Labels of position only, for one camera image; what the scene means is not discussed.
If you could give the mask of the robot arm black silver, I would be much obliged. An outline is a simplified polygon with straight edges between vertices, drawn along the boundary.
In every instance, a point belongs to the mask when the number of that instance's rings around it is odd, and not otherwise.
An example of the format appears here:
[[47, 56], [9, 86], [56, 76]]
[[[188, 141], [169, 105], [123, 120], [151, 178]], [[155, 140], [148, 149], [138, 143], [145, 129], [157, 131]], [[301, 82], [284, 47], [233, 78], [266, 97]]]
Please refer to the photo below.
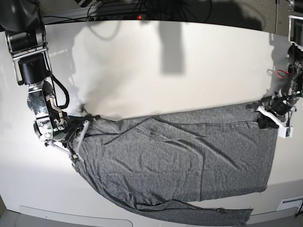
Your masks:
[[284, 84], [271, 96], [247, 105], [248, 109], [259, 113], [259, 128], [279, 129], [285, 132], [284, 137], [290, 136], [290, 120], [296, 112], [295, 104], [303, 97], [303, 2], [289, 0], [288, 6], [288, 41], [291, 44], [287, 51], [288, 68], [275, 71], [275, 76]]
[[68, 90], [53, 75], [45, 25], [37, 0], [2, 0], [0, 25], [19, 86], [28, 87], [27, 105], [35, 115], [38, 138], [69, 155], [73, 165], [82, 161], [80, 146], [89, 125], [98, 116], [69, 116]]

